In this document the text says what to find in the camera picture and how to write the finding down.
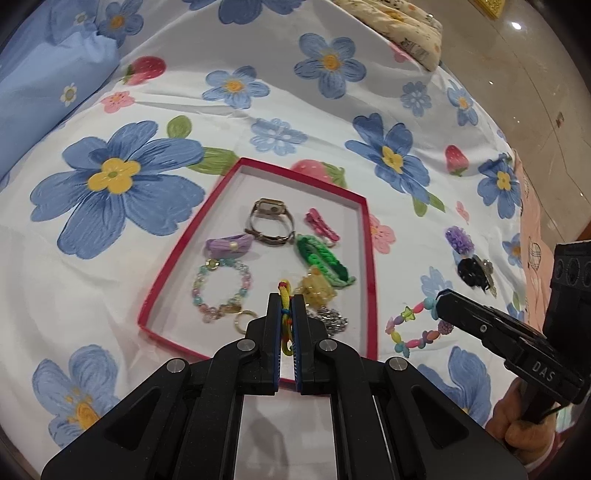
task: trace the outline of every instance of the green braided bracelet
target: green braided bracelet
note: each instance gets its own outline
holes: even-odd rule
[[[333,287],[346,287],[355,281],[325,244],[314,235],[297,235],[295,245],[309,266],[316,265]]]

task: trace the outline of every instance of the yellow cord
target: yellow cord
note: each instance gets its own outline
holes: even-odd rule
[[[289,281],[281,280],[278,285],[279,295],[281,295],[281,310],[283,315],[281,316],[281,350],[287,356],[292,356],[293,352],[293,333],[291,330],[291,314],[290,311],[290,296],[291,286]],[[287,346],[287,342],[291,342],[291,347]]]

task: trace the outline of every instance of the black hair clip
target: black hair clip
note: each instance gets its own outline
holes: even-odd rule
[[[495,283],[492,279],[492,262],[480,260],[477,255],[464,258],[457,265],[457,274],[469,287],[480,287],[482,291],[490,290],[496,298]]]

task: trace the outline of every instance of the beaded bracelet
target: beaded bracelet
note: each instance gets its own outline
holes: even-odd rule
[[[406,307],[404,311],[396,318],[390,318],[386,324],[386,333],[392,337],[394,341],[394,351],[403,354],[406,358],[410,356],[411,348],[425,348],[428,343],[433,343],[440,335],[449,335],[453,330],[453,325],[445,320],[439,320],[437,330],[424,331],[421,338],[409,340],[404,342],[400,334],[395,330],[396,325],[404,322],[409,322],[415,319],[415,313],[421,313],[423,310],[431,310],[431,318],[438,320],[436,310],[436,300],[433,297],[426,297],[421,303],[414,306],[414,308]]]
[[[209,272],[216,270],[218,267],[232,267],[235,270],[238,270],[242,276],[242,287],[234,296],[229,298],[226,303],[222,303],[218,307],[210,307],[203,301],[201,287],[205,283],[205,278]],[[195,282],[193,282],[193,304],[199,308],[201,313],[203,313],[203,321],[210,323],[223,317],[227,313],[236,313],[242,310],[242,300],[248,293],[251,283],[250,269],[244,263],[233,258],[210,258],[205,262],[205,265],[199,267],[199,273],[195,278]]]

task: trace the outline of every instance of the gold key ring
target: gold key ring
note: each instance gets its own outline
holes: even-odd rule
[[[236,316],[234,317],[234,327],[236,328],[236,330],[238,330],[238,332],[240,332],[243,335],[246,335],[246,330],[244,330],[241,326],[240,326],[240,317],[242,315],[250,315],[253,319],[258,318],[258,315],[253,312],[252,310],[241,310],[239,311]]]

